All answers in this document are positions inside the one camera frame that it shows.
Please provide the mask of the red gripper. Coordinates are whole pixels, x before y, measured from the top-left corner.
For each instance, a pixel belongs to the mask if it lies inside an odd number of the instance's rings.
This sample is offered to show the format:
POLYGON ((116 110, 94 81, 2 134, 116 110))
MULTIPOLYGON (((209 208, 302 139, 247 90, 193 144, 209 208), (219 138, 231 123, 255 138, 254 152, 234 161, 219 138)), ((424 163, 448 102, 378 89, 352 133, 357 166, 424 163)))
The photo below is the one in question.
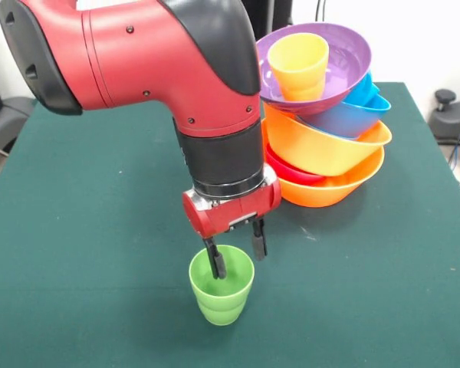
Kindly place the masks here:
POLYGON ((182 194, 182 205, 195 232, 204 238, 214 279, 225 279, 226 268, 213 236, 228 232, 246 221, 252 221, 252 247, 262 261, 268 255, 265 221, 260 218, 276 209, 281 202, 281 187, 275 171, 264 165, 264 182, 253 192, 236 199, 205 199, 194 189, 182 194))

